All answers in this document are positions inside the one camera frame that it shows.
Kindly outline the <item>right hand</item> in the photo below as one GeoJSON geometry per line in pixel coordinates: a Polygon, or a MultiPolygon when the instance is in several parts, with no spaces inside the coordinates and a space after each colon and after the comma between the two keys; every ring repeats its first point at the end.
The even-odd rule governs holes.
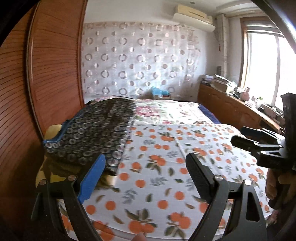
{"type": "Polygon", "coordinates": [[[278,188],[276,187],[277,183],[282,185],[290,185],[285,196],[284,203],[289,202],[295,197],[295,174],[287,172],[278,175],[275,174],[272,169],[268,169],[266,176],[265,193],[266,196],[271,200],[274,200],[274,198],[276,198],[278,194],[278,188]]]}

